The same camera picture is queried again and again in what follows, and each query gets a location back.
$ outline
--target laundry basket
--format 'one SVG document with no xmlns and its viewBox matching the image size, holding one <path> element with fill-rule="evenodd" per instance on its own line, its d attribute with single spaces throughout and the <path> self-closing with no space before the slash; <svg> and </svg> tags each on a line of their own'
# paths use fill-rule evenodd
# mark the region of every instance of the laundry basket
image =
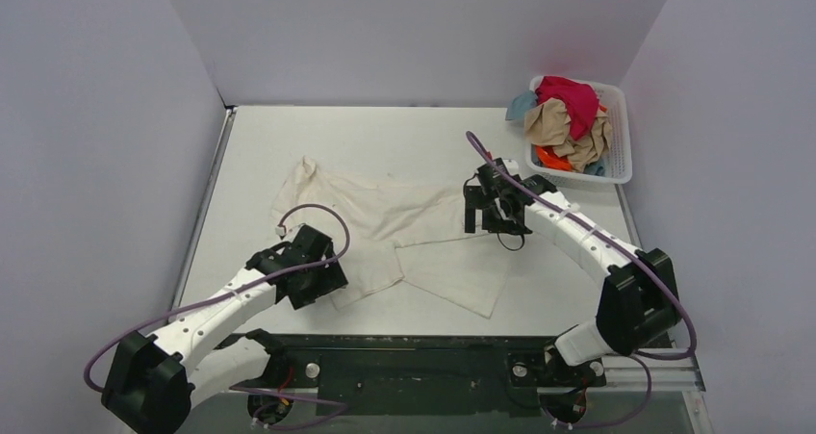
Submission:
<svg viewBox="0 0 816 434">
<path fill-rule="evenodd" d="M 535 90 L 541 85 L 543 76 L 537 76 L 530 81 L 530 90 Z M 538 166 L 533 162 L 535 156 L 534 145 L 527 144 L 524 156 L 527 165 L 534 171 L 545 174 L 548 180 L 556 186 L 564 187 L 585 187 L 588 183 L 597 184 L 623 184 L 632 178 L 632 151 L 629 143 L 629 121 L 626 116 L 626 100 L 624 93 L 610 85 L 593 83 L 592 81 L 575 80 L 578 83 L 585 83 L 595 90 L 600 103 L 607 108 L 609 122 L 612 124 L 612 143 L 609 150 L 603 155 L 606 168 L 605 176 L 591 176 L 579 172 L 559 171 L 544 166 Z"/>
</svg>

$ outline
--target screw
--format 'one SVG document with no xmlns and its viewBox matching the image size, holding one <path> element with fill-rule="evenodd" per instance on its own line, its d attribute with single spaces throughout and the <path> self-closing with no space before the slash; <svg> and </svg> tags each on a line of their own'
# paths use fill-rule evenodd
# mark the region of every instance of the screw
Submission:
<svg viewBox="0 0 816 434">
<path fill-rule="evenodd" d="M 601 362 L 589 364 L 589 369 L 595 372 L 595 376 L 601 376 L 603 374 L 603 364 Z"/>
<path fill-rule="evenodd" d="M 320 374 L 320 365 L 311 362 L 306 364 L 306 377 L 315 379 Z"/>
<path fill-rule="evenodd" d="M 515 374 L 518 378 L 524 378 L 527 376 L 527 367 L 524 365 L 514 365 L 513 374 Z"/>
</svg>

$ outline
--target white table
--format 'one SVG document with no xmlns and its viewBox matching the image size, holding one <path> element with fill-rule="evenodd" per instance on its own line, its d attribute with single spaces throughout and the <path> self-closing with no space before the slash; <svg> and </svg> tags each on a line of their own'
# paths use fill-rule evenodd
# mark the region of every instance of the white table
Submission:
<svg viewBox="0 0 816 434">
<path fill-rule="evenodd" d="M 253 253 L 276 242 L 269 206 L 302 156 L 327 169 L 374 178 L 462 185 L 482 164 L 465 140 L 468 130 L 494 156 L 519 161 L 523 177 L 531 173 L 523 164 L 522 128 L 506 123 L 503 109 L 238 107 L 177 302 L 189 304 L 211 295 Z M 603 228 L 629 241 L 614 186 L 563 192 Z M 497 253 L 502 249 L 497 243 Z M 530 237 L 517 256 L 490 319 L 399 283 L 341 310 L 328 298 L 299 311 L 285 300 L 240 331 L 541 336 L 559 334 L 595 314 L 598 287 L 554 245 Z"/>
</svg>

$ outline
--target wall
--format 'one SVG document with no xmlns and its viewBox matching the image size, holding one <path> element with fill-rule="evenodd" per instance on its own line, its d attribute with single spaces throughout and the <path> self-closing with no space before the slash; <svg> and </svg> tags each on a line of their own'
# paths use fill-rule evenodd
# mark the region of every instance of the wall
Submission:
<svg viewBox="0 0 816 434">
<path fill-rule="evenodd" d="M 223 116 L 168 0 L 0 0 L 3 432 L 120 425 L 82 368 L 166 310 Z"/>
<path fill-rule="evenodd" d="M 720 433 L 816 432 L 816 0 L 669 0 L 623 83 L 641 238 L 675 259 Z"/>
<path fill-rule="evenodd" d="M 171 0 L 227 103 L 504 105 L 618 84 L 666 0 Z"/>
</svg>

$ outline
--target red cloth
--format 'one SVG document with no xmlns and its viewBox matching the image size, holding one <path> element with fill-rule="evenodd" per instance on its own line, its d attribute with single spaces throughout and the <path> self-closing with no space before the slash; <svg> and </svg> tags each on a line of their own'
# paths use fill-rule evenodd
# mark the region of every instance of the red cloth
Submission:
<svg viewBox="0 0 816 434">
<path fill-rule="evenodd" d="M 570 137 L 574 140 L 581 139 L 592 129 L 599 102 L 591 86 L 560 76 L 545 76 L 536 89 L 536 95 L 539 104 L 551 97 L 564 102 L 570 115 Z"/>
</svg>

